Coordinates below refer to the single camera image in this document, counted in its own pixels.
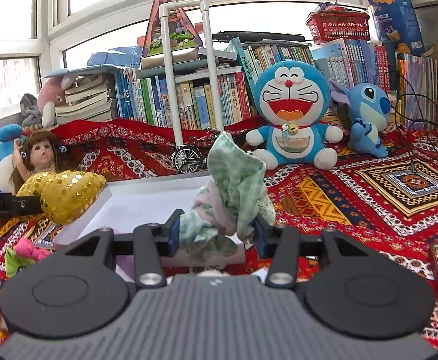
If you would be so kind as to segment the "blue cardboard box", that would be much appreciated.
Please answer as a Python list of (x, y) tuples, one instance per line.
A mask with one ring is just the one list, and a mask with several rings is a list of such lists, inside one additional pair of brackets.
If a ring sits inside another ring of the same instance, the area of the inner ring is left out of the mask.
[(412, 0), (368, 0), (368, 3), (380, 41), (391, 43), (399, 53), (425, 52)]

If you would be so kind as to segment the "green checkered cloth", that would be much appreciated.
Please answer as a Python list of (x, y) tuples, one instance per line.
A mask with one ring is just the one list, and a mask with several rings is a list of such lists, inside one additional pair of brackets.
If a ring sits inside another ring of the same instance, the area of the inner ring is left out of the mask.
[(265, 163), (240, 149), (229, 133), (220, 133), (214, 141), (207, 169), (211, 180), (199, 189), (179, 225), (179, 250), (197, 263), (235, 254), (231, 237), (250, 242), (257, 216), (269, 225), (276, 221), (264, 183)]

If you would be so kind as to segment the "white cardboard box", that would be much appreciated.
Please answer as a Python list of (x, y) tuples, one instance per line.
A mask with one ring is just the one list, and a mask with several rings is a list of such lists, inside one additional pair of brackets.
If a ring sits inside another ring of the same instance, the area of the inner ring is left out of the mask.
[(102, 227), (124, 234), (142, 224), (163, 224), (176, 209), (188, 211), (200, 187), (211, 179), (199, 172), (109, 182), (82, 216), (62, 227), (53, 245), (60, 250)]

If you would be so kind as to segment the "green pink scrunchie bow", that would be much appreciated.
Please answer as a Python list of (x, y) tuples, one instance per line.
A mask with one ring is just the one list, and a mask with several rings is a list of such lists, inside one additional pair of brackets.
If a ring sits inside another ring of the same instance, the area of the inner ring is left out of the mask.
[(51, 254), (51, 250), (36, 247), (30, 240), (21, 238), (14, 247), (9, 247), (5, 252), (6, 277), (13, 277)]

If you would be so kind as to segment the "Doraemon plush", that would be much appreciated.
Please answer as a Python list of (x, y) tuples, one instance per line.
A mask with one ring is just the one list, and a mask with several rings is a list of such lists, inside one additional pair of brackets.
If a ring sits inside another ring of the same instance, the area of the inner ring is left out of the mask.
[(271, 171), (284, 164), (332, 169), (338, 160), (330, 143), (342, 129), (321, 122), (331, 100), (327, 80), (308, 63), (286, 60), (266, 69), (253, 89), (255, 109), (268, 122), (246, 134), (252, 154)]

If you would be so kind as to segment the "blue white whale plush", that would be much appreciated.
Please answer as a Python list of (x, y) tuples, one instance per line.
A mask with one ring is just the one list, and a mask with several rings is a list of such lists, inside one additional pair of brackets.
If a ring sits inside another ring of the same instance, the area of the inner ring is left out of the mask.
[(11, 179), (13, 172), (12, 155), (15, 139), (22, 139), (23, 128), (18, 124), (9, 124), (0, 128), (0, 193), (16, 192)]

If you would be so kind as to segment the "triangular picture book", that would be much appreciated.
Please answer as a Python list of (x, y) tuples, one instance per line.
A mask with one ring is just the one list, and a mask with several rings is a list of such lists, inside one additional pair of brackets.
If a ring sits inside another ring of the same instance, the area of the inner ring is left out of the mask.
[[(151, 57), (163, 53), (159, 6), (178, 0), (153, 0), (147, 32), (142, 45), (142, 57)], [(202, 47), (203, 41), (195, 26), (182, 7), (174, 8), (168, 13), (168, 32), (172, 51)]]

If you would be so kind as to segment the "grey cloth bundle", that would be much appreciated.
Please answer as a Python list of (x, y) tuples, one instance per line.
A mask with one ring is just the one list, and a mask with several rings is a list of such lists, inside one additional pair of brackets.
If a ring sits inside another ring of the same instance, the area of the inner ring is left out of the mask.
[(20, 111), (22, 115), (22, 128), (38, 129), (42, 127), (43, 114), (38, 110), (37, 98), (32, 94), (24, 94), (20, 100)]

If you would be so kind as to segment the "red plastic basket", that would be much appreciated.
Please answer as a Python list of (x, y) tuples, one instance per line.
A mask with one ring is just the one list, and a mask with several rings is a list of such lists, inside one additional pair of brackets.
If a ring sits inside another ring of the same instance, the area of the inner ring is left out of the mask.
[(369, 15), (362, 10), (351, 10), (337, 2), (324, 2), (308, 15), (306, 25), (316, 44), (337, 39), (370, 39)]

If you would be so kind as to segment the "white fluffy plush cat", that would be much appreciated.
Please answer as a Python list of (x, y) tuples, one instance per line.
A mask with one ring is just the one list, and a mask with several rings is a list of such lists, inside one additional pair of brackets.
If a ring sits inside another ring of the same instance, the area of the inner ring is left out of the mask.
[(189, 275), (202, 276), (202, 277), (212, 277), (212, 278), (229, 276), (228, 273), (220, 271), (218, 269), (207, 269), (207, 270), (202, 270), (202, 271), (198, 271), (198, 272), (192, 271), (189, 273)]

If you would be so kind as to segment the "stack of grey books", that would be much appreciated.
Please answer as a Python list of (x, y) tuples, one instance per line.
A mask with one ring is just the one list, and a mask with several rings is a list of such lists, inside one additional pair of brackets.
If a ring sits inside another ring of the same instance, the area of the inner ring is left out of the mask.
[(117, 116), (113, 75), (79, 76), (64, 92), (64, 104), (55, 108), (55, 121), (63, 125), (74, 120), (103, 122)]

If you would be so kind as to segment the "pink bunny plush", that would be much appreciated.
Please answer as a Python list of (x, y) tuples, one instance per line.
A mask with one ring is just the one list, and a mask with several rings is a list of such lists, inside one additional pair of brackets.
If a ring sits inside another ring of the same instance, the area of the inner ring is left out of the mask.
[(55, 124), (55, 108), (65, 105), (66, 89), (76, 81), (77, 75), (54, 76), (46, 80), (37, 97), (37, 108), (42, 114), (43, 128)]

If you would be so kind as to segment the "Stitch plush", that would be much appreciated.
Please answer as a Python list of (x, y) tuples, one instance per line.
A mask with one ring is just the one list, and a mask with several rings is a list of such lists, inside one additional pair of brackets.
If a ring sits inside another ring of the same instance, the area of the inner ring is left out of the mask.
[(345, 88), (328, 79), (328, 84), (333, 101), (347, 106), (351, 121), (348, 147), (357, 154), (387, 157), (389, 148), (382, 144), (380, 136), (390, 119), (391, 104), (387, 93), (370, 83)]

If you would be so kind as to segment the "row of upright books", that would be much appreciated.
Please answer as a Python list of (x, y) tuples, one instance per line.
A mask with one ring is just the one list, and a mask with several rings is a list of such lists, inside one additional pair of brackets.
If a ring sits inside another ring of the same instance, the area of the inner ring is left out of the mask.
[(212, 104), (208, 70), (176, 75), (175, 88), (181, 126), (201, 130), (216, 127), (216, 116), (225, 126), (250, 119), (260, 112), (256, 99), (268, 105), (268, 113), (291, 121), (303, 116), (318, 98), (318, 87), (305, 77), (303, 66), (313, 66), (327, 81), (352, 90), (375, 85), (384, 92), (398, 80), (399, 95), (392, 99), (392, 118), (413, 129), (422, 119), (438, 121), (438, 61), (433, 58), (397, 54), (393, 67), (386, 46), (366, 41), (339, 39), (319, 49), (275, 46), (244, 48), (237, 41), (231, 47), (239, 62), (216, 69), (220, 110)]

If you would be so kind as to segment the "brown haired baby doll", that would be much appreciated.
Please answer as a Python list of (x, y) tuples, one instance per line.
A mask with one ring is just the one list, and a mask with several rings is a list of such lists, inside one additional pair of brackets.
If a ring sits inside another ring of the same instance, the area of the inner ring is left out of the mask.
[(67, 147), (51, 131), (30, 133), (23, 141), (13, 141), (11, 183), (14, 193), (31, 176), (39, 173), (60, 173), (70, 170), (71, 158)]

